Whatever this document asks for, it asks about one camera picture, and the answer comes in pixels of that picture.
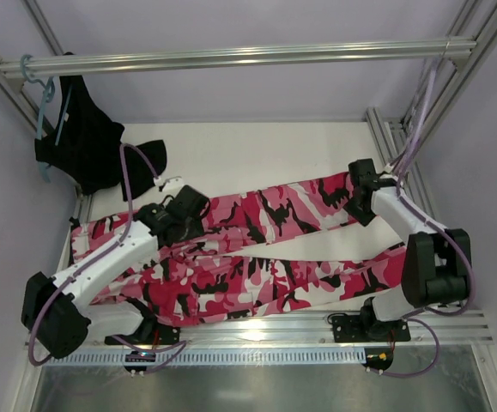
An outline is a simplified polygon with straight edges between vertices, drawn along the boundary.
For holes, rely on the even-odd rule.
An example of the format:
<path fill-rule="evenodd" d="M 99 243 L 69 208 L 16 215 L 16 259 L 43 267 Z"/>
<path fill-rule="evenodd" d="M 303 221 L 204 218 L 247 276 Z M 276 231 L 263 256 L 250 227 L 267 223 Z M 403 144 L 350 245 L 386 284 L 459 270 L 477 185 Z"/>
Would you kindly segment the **pink camouflage trousers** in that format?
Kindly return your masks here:
<path fill-rule="evenodd" d="M 93 306 L 143 303 L 162 324 L 187 327 L 337 303 L 396 287 L 406 248 L 358 261 L 248 257 L 274 245 L 354 223 L 347 173 L 271 186 L 209 202 L 196 238 L 161 247 L 97 293 Z"/>

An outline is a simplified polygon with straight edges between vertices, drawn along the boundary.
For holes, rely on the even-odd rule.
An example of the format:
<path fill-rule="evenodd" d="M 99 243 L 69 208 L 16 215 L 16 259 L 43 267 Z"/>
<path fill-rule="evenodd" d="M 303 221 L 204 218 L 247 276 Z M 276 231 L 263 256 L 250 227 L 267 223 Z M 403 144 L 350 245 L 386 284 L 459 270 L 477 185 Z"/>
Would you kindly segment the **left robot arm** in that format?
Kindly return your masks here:
<path fill-rule="evenodd" d="M 21 322 L 29 330 L 28 348 L 40 343 L 54 359 L 63 359 L 86 341 L 153 341 L 156 317 L 138 298 L 114 305 L 93 299 L 134 264 L 202 231 L 210 200 L 184 185 L 162 203 L 130 210 L 125 227 L 80 263 L 53 276 L 38 272 L 26 285 Z"/>

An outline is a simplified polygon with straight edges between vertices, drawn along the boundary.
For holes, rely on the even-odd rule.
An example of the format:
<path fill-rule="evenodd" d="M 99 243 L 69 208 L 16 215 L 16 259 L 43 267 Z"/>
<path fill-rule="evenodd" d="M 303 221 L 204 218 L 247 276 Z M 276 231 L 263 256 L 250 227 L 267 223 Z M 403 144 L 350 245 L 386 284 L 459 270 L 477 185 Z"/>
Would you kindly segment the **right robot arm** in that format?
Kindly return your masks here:
<path fill-rule="evenodd" d="M 406 246 L 400 285 L 365 301 L 358 315 L 363 337 L 383 342 L 400 336 L 408 317 L 436 305 L 469 304 L 475 297 L 470 236 L 426 215 L 398 178 L 378 173 L 373 160 L 349 164 L 354 191 L 346 211 L 363 226 L 380 217 Z"/>

